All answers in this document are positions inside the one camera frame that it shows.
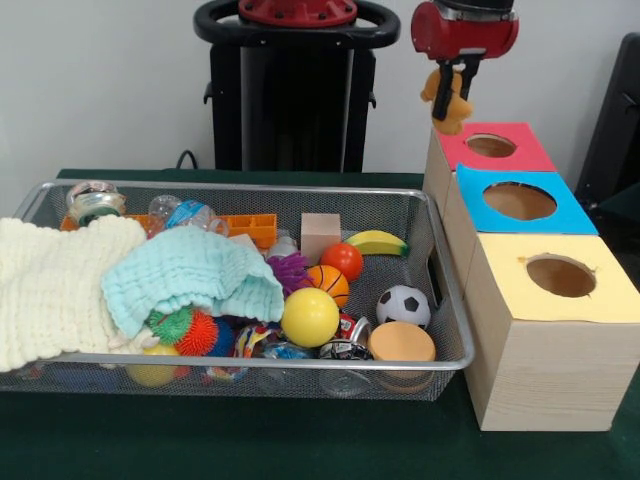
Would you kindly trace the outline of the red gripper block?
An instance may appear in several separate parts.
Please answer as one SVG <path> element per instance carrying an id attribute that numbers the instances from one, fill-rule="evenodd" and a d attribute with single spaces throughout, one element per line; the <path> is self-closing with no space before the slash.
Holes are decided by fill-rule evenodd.
<path id="1" fill-rule="evenodd" d="M 457 1 L 425 1 L 414 10 L 411 39 L 417 52 L 439 61 L 440 80 L 433 101 L 432 118 L 445 120 L 452 96 L 453 65 L 467 56 L 494 59 L 505 55 L 519 33 L 519 17 L 508 9 L 471 8 Z M 465 58 L 460 97 L 468 99 L 480 59 Z"/>

